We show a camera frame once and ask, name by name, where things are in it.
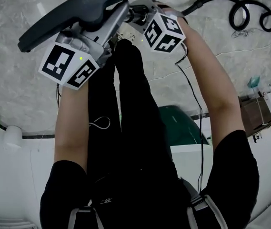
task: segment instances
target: green object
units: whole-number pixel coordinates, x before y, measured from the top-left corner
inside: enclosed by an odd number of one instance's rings
[[[197,124],[178,106],[159,108],[161,119],[167,127],[170,146],[201,144],[200,129]],[[208,142],[203,136],[203,144]]]
[[[249,88],[257,87],[260,82],[260,76],[251,77],[248,83]]]

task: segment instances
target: black pants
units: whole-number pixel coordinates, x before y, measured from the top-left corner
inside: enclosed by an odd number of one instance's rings
[[[120,76],[121,127],[114,65]],[[177,178],[167,143],[166,126],[151,95],[140,51],[128,40],[118,42],[103,69],[89,79],[89,121],[110,119],[106,130],[93,125],[89,132],[88,177],[92,181],[110,173],[139,172],[147,176]],[[106,127],[107,118],[95,122]]]

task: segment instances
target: gray speckled floor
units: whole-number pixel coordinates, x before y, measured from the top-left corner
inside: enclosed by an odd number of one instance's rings
[[[0,115],[5,125],[17,125],[25,133],[54,130],[57,116],[56,84],[37,72],[49,41],[31,53],[21,53],[17,47],[18,38],[38,19],[64,1],[0,0]],[[182,10],[195,0],[160,1]],[[259,1],[271,7],[271,0]],[[271,33],[259,30],[258,18],[262,9],[250,5],[251,21],[248,28],[255,29],[247,37],[233,38],[231,35],[234,30],[228,23],[231,6],[229,1],[213,1],[187,19],[217,55],[239,95],[245,95],[249,92],[246,83],[252,75],[261,75],[262,86],[271,82]],[[145,73],[157,104],[176,104],[185,111],[198,113],[190,87],[174,65],[183,55],[182,49],[169,56],[150,53],[142,47],[140,36],[129,25],[124,25],[121,31],[125,34],[135,33],[137,36],[134,44],[142,52]],[[181,66],[186,69],[190,63],[185,60]],[[206,112],[192,68],[187,69],[186,74]],[[115,85],[119,98],[117,76]]]

